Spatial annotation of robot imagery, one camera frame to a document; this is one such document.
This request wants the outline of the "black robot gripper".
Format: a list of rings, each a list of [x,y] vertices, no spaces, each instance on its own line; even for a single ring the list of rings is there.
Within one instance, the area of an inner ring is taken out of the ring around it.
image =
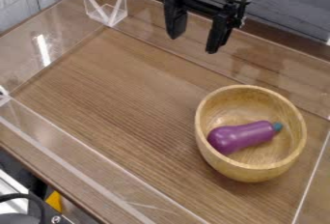
[[[246,7],[251,0],[184,0],[210,9],[223,9],[226,5]],[[182,0],[164,0],[164,25],[166,32],[172,40],[179,38],[187,28],[187,9]],[[204,51],[208,54],[227,43],[234,29],[234,18],[228,14],[216,14],[212,18]]]

